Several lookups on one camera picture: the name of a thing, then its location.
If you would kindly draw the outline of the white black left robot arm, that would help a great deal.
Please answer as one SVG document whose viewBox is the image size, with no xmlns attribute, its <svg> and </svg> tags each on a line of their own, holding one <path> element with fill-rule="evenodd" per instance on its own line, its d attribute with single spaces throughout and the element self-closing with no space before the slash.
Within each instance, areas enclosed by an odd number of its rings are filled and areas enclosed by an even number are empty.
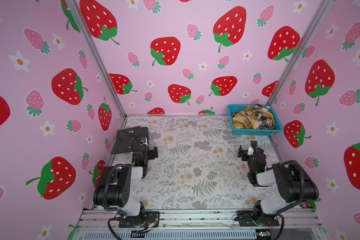
<svg viewBox="0 0 360 240">
<path fill-rule="evenodd" d="M 133 153 L 131 164 L 98 167 L 93 173 L 95 192 L 93 203 L 106 211 L 116 212 L 123 220 L 141 225 L 146 221 L 143 203 L 130 196 L 131 181 L 143 179 L 148 170 L 148 163 L 159 156 L 157 147 Z"/>
</svg>

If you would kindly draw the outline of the dark grey pinstriped shirt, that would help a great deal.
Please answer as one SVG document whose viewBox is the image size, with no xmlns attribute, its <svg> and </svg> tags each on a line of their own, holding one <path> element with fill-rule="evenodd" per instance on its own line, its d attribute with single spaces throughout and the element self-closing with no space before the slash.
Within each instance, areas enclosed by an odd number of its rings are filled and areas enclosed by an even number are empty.
<svg viewBox="0 0 360 240">
<path fill-rule="evenodd" d="M 124 130 L 118 130 L 111 154 L 117 155 L 131 153 L 142 149 L 144 146 L 140 146 L 139 144 L 139 140 L 142 137 L 147 137 L 149 139 L 148 127 L 138 126 Z"/>
</svg>

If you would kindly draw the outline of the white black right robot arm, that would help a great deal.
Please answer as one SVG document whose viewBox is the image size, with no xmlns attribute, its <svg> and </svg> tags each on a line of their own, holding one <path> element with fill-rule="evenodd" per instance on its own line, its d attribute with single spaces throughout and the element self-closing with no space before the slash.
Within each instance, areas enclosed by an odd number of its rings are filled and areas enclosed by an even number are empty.
<svg viewBox="0 0 360 240">
<path fill-rule="evenodd" d="M 273 164 L 266 168 L 266 155 L 251 141 L 249 149 L 239 147 L 238 157 L 247 162 L 248 179 L 254 187 L 277 186 L 277 191 L 255 203 L 251 211 L 238 211 L 235 221 L 241 227 L 279 226 L 278 217 L 301 203 L 319 199 L 319 190 L 297 161 Z"/>
</svg>

